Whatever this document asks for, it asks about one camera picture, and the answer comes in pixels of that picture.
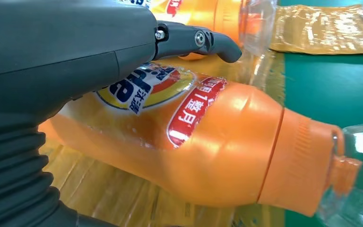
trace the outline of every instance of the green surface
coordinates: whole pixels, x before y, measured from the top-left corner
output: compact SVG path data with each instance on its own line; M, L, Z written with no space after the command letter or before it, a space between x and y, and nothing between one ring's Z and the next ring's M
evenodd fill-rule
M363 0L281 0L280 5L347 6ZM285 54L285 105L340 127L363 123L363 54ZM286 212L286 227L320 227L316 218Z

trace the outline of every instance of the transparent bottle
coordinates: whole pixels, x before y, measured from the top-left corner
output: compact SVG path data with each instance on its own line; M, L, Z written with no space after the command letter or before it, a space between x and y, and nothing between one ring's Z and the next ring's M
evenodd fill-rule
M343 133L345 153L334 157L335 183L323 195L317 217L328 227L363 227L363 125Z

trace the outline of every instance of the orange plastic bottle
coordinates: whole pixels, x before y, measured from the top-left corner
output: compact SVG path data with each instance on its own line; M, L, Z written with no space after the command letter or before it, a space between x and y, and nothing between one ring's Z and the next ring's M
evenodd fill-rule
M157 20L206 27L209 30L226 34L240 46L256 46L256 39L272 33L273 16L269 10L275 0L251 7L249 0L118 0L124 3L142 5L151 10ZM187 60L204 58L204 55L189 54Z
M68 103L40 130L209 206L257 202L313 215L325 189L349 191L341 177L357 171L335 160L344 150L337 126L255 87L153 63Z

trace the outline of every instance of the metal screw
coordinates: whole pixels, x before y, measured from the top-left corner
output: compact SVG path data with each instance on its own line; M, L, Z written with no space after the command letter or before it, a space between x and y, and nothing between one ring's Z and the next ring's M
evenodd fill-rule
M205 35L202 31L197 31L195 34L195 44L202 47L205 43Z
M161 30L156 31L155 39L157 39L157 40L165 39L165 32L161 31Z

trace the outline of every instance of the yellow logo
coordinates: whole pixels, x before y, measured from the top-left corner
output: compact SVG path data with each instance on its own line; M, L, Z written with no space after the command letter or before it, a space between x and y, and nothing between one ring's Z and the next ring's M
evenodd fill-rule
M146 63L97 93L108 105L139 115L143 108L159 105L189 90L194 80L192 73Z

